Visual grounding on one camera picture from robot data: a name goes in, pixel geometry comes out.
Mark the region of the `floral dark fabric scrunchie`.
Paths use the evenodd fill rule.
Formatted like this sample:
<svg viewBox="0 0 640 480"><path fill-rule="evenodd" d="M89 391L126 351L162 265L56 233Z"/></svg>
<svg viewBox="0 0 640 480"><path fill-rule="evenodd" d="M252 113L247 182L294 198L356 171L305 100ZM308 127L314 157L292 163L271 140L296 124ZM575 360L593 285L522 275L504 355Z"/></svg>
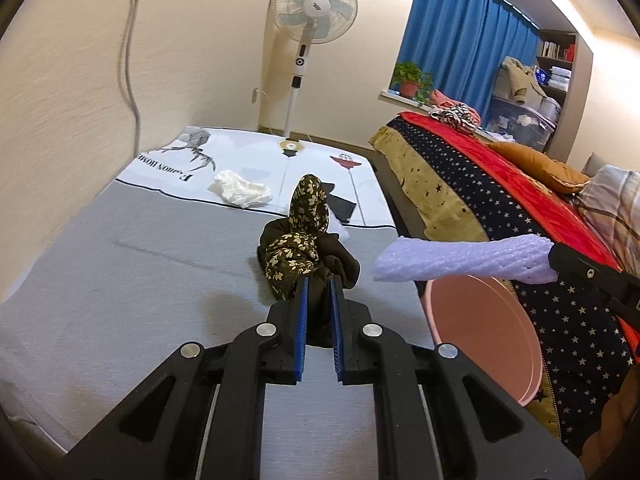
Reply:
<svg viewBox="0 0 640 480"><path fill-rule="evenodd" d="M290 299L297 282L310 281L309 298L317 301L326 282L337 275L342 285L355 287L360 263L329 231L330 208L321 181L306 174L293 192L288 216L268 222L259 239L257 258L262 273L279 300Z"/></svg>

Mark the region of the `white tissue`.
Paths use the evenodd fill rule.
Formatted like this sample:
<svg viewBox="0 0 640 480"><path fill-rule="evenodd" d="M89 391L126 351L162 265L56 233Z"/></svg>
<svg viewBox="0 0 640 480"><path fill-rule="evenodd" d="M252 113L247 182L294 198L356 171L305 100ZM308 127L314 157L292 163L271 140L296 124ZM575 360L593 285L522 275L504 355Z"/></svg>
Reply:
<svg viewBox="0 0 640 480"><path fill-rule="evenodd" d="M268 204L272 200L268 185L247 181L231 170L217 174L208 190L224 203L243 209Z"/></svg>

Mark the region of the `plaid grey pillow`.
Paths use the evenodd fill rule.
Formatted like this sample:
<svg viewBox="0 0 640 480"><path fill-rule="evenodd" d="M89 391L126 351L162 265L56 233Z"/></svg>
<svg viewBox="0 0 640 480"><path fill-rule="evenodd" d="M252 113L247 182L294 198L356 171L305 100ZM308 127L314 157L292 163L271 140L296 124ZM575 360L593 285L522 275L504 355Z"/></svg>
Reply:
<svg viewBox="0 0 640 480"><path fill-rule="evenodd" d="M605 165L577 196L577 209L624 270L639 277L639 173Z"/></svg>

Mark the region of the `pink plastic basin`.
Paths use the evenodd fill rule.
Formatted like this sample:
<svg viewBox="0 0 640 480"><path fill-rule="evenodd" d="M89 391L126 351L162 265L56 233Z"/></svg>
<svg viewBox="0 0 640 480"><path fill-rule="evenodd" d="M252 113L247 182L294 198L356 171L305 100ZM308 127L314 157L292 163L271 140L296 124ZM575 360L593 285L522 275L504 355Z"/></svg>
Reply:
<svg viewBox="0 0 640 480"><path fill-rule="evenodd" d="M521 405L541 385L540 342L524 308L500 281L449 275L421 297L436 344L454 344Z"/></svg>

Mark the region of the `orange brown cushion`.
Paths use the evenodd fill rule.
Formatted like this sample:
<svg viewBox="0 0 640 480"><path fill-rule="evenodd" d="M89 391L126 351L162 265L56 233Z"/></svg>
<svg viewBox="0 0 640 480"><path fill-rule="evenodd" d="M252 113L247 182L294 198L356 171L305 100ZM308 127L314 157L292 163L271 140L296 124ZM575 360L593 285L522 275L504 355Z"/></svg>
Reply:
<svg viewBox="0 0 640 480"><path fill-rule="evenodd" d="M556 194L570 195L578 193L590 181L590 177L586 174L529 146L515 142L494 142L489 147L509 162L512 162L524 174L540 182Z"/></svg>

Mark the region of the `clear plastic storage box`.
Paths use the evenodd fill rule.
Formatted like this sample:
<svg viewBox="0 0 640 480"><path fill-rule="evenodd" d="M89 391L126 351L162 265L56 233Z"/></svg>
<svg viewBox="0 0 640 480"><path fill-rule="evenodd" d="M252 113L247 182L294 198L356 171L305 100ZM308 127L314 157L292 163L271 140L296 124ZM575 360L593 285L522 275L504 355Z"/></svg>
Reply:
<svg viewBox="0 0 640 480"><path fill-rule="evenodd" d="M528 106L493 96L489 101L486 130L545 152L554 135L555 123Z"/></svg>

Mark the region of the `bed with starry blanket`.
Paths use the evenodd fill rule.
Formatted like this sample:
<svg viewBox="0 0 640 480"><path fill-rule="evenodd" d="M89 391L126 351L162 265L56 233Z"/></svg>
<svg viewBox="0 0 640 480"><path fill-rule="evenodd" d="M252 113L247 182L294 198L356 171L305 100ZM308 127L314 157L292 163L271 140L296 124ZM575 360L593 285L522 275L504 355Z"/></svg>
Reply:
<svg viewBox="0 0 640 480"><path fill-rule="evenodd" d="M617 269L612 252L564 200L474 136L401 113L370 143L393 170L438 242L487 242L523 234L564 243ZM639 334L580 278L547 285L511 280L544 358L542 390L528 410L574 454L601 427L605 403L638 362Z"/></svg>

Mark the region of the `beige jacket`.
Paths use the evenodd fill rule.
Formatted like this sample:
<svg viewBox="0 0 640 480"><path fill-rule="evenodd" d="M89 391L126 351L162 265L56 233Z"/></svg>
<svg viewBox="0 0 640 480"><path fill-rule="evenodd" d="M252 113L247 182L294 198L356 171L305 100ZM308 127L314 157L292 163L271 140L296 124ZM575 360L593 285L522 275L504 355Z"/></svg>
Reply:
<svg viewBox="0 0 640 480"><path fill-rule="evenodd" d="M506 56L501 66L508 73L510 81L511 94L515 102L525 103L529 96L536 94L541 99L545 99L547 95L538 84L535 70L533 67L524 65L517 58Z"/></svg>

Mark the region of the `wooden bookshelf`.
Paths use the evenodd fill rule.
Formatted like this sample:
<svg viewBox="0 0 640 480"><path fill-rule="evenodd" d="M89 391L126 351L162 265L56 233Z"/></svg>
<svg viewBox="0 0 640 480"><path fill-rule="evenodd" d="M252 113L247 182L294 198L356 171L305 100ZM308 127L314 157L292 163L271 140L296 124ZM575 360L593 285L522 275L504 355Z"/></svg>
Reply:
<svg viewBox="0 0 640 480"><path fill-rule="evenodd" d="M540 84L550 99L558 103L555 133L546 152L568 162L584 116L592 72L592 51L578 32L541 29L536 55L544 73Z"/></svg>

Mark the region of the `striped clothes pile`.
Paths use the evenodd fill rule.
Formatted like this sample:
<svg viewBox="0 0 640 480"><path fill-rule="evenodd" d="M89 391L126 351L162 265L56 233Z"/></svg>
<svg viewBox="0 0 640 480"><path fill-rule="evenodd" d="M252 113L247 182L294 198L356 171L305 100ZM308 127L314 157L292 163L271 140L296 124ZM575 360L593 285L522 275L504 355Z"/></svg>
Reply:
<svg viewBox="0 0 640 480"><path fill-rule="evenodd" d="M465 103L434 106L430 117L452 130L465 134L474 133L482 122L477 111Z"/></svg>

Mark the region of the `potted green plant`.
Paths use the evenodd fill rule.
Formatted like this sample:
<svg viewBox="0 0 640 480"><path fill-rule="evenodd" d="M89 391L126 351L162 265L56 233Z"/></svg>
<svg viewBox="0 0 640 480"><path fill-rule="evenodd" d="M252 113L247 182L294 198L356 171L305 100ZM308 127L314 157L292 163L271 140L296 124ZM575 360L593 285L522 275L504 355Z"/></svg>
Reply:
<svg viewBox="0 0 640 480"><path fill-rule="evenodd" d="M398 88L403 98L423 104L431 96L433 77L421 70L416 63L401 62L394 67L392 85Z"/></svg>

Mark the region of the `blue curtain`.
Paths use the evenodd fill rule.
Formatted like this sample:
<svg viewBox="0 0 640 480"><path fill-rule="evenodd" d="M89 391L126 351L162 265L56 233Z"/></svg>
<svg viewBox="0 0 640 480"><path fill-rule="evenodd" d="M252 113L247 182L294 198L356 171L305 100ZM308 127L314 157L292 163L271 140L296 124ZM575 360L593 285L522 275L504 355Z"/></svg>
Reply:
<svg viewBox="0 0 640 480"><path fill-rule="evenodd" d="M537 25L506 0L413 0L397 59L484 115L503 59L532 64L538 40Z"/></svg>

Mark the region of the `white standing fan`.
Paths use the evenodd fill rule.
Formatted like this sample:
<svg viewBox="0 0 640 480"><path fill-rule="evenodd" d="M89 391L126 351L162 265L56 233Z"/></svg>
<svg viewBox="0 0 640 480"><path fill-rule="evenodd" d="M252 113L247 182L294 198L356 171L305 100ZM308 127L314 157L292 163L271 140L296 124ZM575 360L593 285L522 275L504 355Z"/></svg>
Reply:
<svg viewBox="0 0 640 480"><path fill-rule="evenodd" d="M270 0L270 11L277 29L297 44L283 129L289 138L311 47L337 40L349 31L357 18L358 0Z"/></svg>

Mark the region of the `white wall socket plug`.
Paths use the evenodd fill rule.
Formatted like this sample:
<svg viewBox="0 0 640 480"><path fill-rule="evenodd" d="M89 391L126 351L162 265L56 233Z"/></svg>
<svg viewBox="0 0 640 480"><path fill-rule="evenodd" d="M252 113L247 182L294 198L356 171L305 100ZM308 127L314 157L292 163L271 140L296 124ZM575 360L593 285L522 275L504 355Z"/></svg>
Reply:
<svg viewBox="0 0 640 480"><path fill-rule="evenodd" d="M258 101L263 101L268 99L268 94L262 90L261 88L254 88L252 91L252 103L256 104Z"/></svg>

